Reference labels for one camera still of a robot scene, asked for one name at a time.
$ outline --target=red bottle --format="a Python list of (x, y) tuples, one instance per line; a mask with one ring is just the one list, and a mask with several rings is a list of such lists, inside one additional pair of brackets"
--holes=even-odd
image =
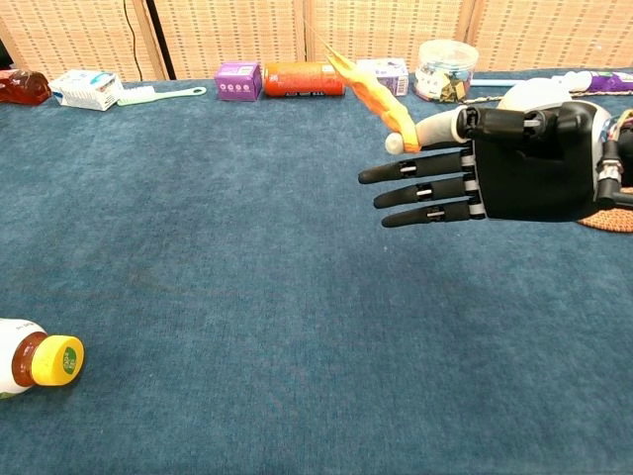
[(24, 69), (0, 71), (0, 102), (37, 106), (51, 96), (40, 72)]

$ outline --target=purple tube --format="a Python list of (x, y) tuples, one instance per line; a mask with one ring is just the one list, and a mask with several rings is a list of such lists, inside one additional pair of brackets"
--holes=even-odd
[(633, 91), (633, 74), (610, 71), (568, 72), (554, 76), (570, 92), (626, 92)]

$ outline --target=white box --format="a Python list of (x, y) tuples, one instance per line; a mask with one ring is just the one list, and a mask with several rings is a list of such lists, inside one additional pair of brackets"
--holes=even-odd
[(378, 82), (386, 86), (395, 96), (408, 94), (407, 62), (401, 57), (359, 59), (356, 65), (376, 74)]
[(62, 106), (107, 111), (121, 97), (123, 84), (113, 72), (71, 69), (48, 84)]

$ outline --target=orange toy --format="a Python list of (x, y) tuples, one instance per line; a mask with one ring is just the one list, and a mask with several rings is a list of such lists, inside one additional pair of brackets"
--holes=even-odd
[(308, 27), (330, 52), (331, 55), (327, 56), (327, 60), (345, 85), (350, 87), (363, 104), (379, 116), (392, 132), (403, 136), (405, 151), (411, 153), (421, 151), (422, 147), (415, 131), (415, 122), (408, 114), (407, 107), (396, 99), (385, 85), (378, 81), (375, 74), (358, 69), (353, 61), (335, 51), (318, 36), (310, 25)]

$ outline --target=jar lid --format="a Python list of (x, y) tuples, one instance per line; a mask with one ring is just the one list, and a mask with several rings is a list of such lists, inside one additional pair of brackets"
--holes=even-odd
[(51, 335), (40, 343), (33, 355), (33, 380), (40, 386), (68, 384), (79, 374), (83, 356), (83, 344), (75, 336)]
[(479, 59), (476, 48), (455, 40), (431, 40), (419, 47), (420, 65), (436, 68), (472, 69)]

